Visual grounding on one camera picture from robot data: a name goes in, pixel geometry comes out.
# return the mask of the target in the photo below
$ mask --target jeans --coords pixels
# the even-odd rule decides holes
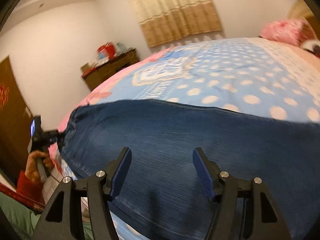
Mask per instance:
[[[151,240],[205,237],[217,204],[202,193],[192,163],[196,147],[237,178],[262,178],[294,239],[320,214],[319,124],[124,100],[76,109],[65,132],[59,150],[80,178],[103,169],[123,147],[132,150],[110,210]]]

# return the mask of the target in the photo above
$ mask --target gray handle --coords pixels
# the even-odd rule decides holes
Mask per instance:
[[[38,169],[38,172],[39,172],[39,175],[40,175],[40,180],[41,180],[42,183],[44,183],[47,180],[48,177],[47,177],[47,174],[45,173],[42,159],[41,158],[36,158],[36,164],[37,164],[37,169]]]

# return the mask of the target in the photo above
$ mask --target red door decoration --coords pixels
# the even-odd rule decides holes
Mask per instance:
[[[0,107],[8,101],[9,88],[0,83]]]

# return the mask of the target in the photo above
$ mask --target wooden nightstand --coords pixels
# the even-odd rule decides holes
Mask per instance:
[[[82,78],[90,88],[94,90],[102,82],[119,72],[120,70],[139,62],[136,50],[130,50],[109,60],[107,63],[95,67],[84,73]]]

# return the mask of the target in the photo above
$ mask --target door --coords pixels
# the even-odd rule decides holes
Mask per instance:
[[[15,173],[7,174],[9,178],[16,177],[17,171],[26,167],[32,120],[7,57],[0,63],[0,141],[6,149],[0,152],[0,168]]]

